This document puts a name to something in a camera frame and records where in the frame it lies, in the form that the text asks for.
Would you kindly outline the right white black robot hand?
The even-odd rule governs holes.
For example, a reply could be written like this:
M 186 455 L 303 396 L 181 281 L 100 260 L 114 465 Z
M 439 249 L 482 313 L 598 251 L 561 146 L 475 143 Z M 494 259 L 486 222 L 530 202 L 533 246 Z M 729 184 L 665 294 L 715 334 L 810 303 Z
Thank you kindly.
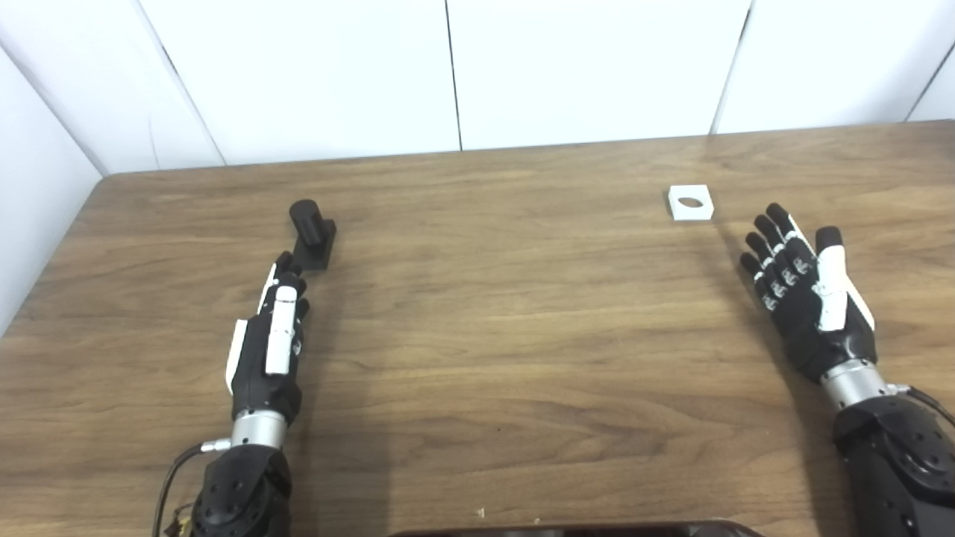
M 842 232 L 821 227 L 810 242 L 778 203 L 754 227 L 739 262 L 792 367 L 821 383 L 843 363 L 877 364 L 874 316 L 849 278 Z

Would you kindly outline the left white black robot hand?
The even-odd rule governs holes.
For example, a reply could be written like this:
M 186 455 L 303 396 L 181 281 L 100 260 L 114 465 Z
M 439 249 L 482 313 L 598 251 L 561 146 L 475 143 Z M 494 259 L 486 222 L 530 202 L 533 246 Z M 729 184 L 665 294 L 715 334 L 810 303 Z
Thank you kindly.
M 284 251 L 269 270 L 256 313 L 237 321 L 226 361 L 232 419 L 272 411 L 291 425 L 299 417 L 297 374 L 310 310 L 306 289 L 300 265 Z

